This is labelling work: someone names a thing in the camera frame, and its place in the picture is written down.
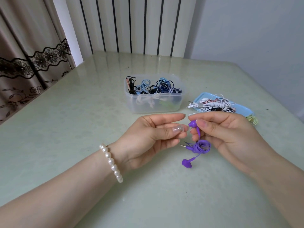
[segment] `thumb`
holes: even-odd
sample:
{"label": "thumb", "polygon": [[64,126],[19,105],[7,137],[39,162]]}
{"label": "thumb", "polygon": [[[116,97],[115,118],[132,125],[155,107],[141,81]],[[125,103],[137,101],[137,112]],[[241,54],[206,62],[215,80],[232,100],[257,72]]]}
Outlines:
{"label": "thumb", "polygon": [[216,123],[208,122],[203,119],[196,119],[196,125],[206,134],[222,139],[223,141],[227,141],[231,138],[231,130]]}
{"label": "thumb", "polygon": [[184,131],[183,125],[177,125],[168,128],[155,128],[154,139],[155,140],[168,140],[175,137],[177,134]]}

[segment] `table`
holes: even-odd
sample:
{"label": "table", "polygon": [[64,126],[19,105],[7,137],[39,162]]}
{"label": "table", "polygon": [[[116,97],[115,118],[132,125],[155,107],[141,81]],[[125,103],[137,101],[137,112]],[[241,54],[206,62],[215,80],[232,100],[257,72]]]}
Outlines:
{"label": "table", "polygon": [[[176,74],[189,90],[186,100],[221,93],[251,108],[266,141],[304,169],[304,124],[236,64],[96,52],[0,126],[0,205],[119,138],[140,116],[127,110],[123,87],[126,76],[139,73]],[[179,112],[196,112],[187,105]],[[186,169],[181,161],[191,157],[180,146],[160,153],[116,184],[77,227],[289,227],[214,148]]]}

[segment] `blue tray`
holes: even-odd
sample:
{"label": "blue tray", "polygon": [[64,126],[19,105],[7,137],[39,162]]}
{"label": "blue tray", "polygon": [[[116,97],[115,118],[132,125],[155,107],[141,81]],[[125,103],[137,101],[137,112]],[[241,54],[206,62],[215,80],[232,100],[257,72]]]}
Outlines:
{"label": "blue tray", "polygon": [[[199,101],[200,101],[201,99],[203,99],[203,98],[215,99],[215,98],[220,98],[220,97],[219,97],[219,96],[215,96],[215,95],[213,95],[213,94],[211,94],[211,93],[204,92],[204,93],[201,93],[201,94],[194,100],[194,102],[199,103]],[[249,116],[250,114],[253,114],[253,115],[254,115],[253,111],[252,111],[251,109],[245,107],[245,106],[242,106],[242,105],[239,105],[239,104],[236,103],[236,104],[233,105],[233,107],[236,109],[235,112],[236,112],[237,114],[241,114],[241,115],[243,115],[243,116],[245,116],[245,117]]]}

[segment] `curtain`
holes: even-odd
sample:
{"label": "curtain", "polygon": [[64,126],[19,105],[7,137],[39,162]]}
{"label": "curtain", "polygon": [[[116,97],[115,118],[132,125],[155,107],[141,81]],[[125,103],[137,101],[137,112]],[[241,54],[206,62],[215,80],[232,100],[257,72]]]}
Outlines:
{"label": "curtain", "polygon": [[74,67],[52,0],[0,0],[0,123]]}

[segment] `left hand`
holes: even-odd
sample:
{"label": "left hand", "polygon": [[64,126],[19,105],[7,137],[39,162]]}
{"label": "left hand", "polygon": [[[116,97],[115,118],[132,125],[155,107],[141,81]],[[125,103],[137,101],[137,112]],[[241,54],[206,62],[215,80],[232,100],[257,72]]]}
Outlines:
{"label": "left hand", "polygon": [[159,151],[176,146],[187,136],[188,126],[173,123],[185,114],[153,114],[139,117],[127,131],[109,145],[114,159],[123,169],[137,169],[149,162]]}

